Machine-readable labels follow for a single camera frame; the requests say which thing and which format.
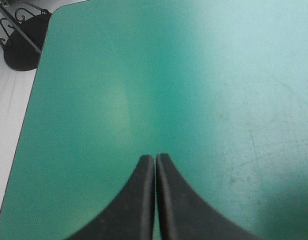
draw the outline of white floor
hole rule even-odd
[[[63,5],[82,0],[31,0],[31,2],[53,12]],[[14,13],[16,8],[23,5],[15,0],[13,6],[7,9]],[[38,13],[30,6],[26,8]],[[0,47],[0,208],[35,73],[36,70],[26,72],[11,70],[4,62],[3,50]]]

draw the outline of gray floor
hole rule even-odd
[[[82,2],[82,0],[31,0],[31,2],[53,12],[63,5]],[[15,0],[14,4],[7,9],[14,13],[16,8],[23,5]],[[38,13],[30,6],[26,8]],[[0,47],[0,207],[35,73],[36,70],[26,72],[11,70],[4,62]]]

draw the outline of green table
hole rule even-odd
[[[248,231],[308,240],[308,0],[90,0],[56,11],[0,240],[68,237],[140,155],[157,153]]]

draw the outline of green laminate surface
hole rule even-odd
[[[243,228],[308,240],[308,0],[90,0],[56,11],[0,240],[66,238],[140,155],[161,152]]]

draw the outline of table top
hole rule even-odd
[[[141,155],[158,153],[246,230],[308,239],[308,0],[90,0],[57,10],[0,240],[68,237]]]

